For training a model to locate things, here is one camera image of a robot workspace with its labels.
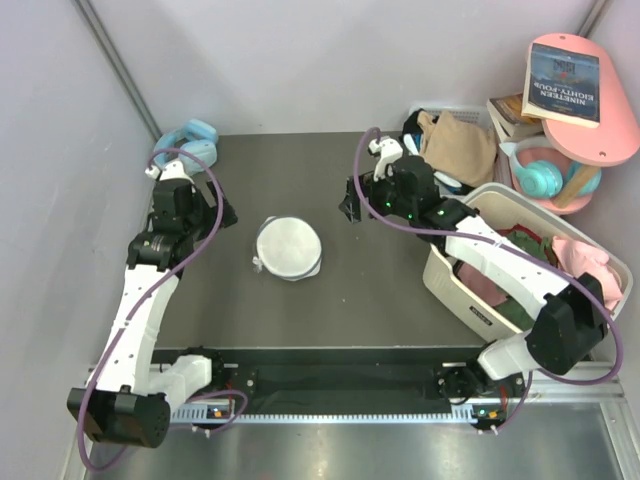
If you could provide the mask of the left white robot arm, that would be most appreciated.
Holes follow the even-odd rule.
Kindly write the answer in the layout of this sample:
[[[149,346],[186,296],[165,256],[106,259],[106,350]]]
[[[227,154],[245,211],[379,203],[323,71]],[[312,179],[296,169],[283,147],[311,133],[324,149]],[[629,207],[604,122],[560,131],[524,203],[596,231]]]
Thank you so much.
[[[78,442],[91,440],[155,448],[172,414],[213,380],[214,360],[186,353],[161,373],[151,370],[165,310],[186,266],[237,218],[216,179],[209,204],[180,160],[151,168],[152,211],[129,244],[120,305],[107,344],[83,387],[70,390],[67,408]]]

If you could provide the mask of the white mesh laundry bag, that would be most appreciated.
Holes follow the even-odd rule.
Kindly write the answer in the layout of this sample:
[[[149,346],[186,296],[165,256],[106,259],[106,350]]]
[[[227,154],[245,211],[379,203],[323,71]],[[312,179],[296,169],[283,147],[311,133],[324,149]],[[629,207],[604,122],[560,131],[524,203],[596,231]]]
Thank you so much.
[[[295,216],[271,216],[259,227],[253,245],[256,272],[295,282],[319,274],[322,242],[314,228]]]

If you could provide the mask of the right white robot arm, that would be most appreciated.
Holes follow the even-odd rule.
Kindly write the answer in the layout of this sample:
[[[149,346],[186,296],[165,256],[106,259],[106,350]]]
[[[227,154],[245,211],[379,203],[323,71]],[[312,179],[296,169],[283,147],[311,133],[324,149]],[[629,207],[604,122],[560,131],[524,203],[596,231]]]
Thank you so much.
[[[351,223],[368,214],[418,236],[480,271],[525,309],[534,321],[530,329],[490,343],[476,357],[481,380],[538,370],[565,382],[595,346],[619,335],[598,279],[573,277],[513,246],[477,210],[441,196],[430,165],[378,128],[359,140],[339,209]]]

